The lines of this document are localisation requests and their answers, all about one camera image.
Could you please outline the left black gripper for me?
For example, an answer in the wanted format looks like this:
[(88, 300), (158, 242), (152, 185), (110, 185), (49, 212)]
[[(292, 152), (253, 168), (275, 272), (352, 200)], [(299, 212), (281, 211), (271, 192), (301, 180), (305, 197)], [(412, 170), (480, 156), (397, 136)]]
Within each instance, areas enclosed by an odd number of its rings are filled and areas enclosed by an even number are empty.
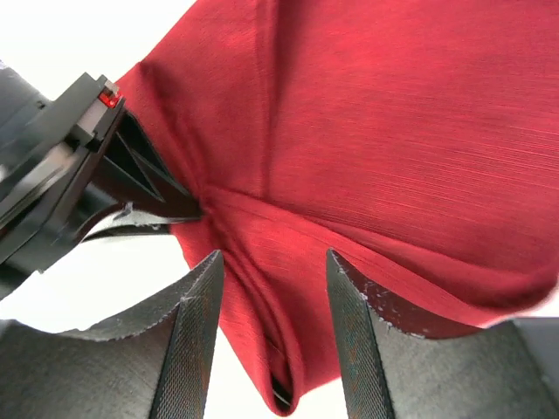
[(30, 275), (77, 243), (160, 236), (199, 218), (116, 84), (88, 73), (47, 99), (1, 74), (1, 273)]

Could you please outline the dark red cloth napkin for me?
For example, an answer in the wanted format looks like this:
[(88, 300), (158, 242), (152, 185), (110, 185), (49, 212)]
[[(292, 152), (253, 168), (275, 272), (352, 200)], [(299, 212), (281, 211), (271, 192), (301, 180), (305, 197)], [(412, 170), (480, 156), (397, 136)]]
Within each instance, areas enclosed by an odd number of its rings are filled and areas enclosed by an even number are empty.
[(277, 415), (339, 374), (328, 249), (473, 326), (556, 287), (555, 1), (198, 1), (119, 87)]

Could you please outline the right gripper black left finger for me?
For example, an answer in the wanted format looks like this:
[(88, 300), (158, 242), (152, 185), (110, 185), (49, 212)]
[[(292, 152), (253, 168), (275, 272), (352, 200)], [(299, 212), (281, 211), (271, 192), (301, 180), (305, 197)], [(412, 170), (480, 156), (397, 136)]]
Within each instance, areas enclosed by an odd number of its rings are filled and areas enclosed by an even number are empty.
[(4, 418), (201, 418), (224, 287), (219, 251), (85, 331), (1, 325)]

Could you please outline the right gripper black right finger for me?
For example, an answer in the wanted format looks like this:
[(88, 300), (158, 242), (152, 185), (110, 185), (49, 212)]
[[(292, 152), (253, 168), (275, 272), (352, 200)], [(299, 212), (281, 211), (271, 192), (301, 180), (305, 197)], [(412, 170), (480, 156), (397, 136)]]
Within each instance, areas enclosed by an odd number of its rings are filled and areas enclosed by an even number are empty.
[(416, 306), (327, 254), (351, 418), (555, 418), (558, 321), (468, 326)]

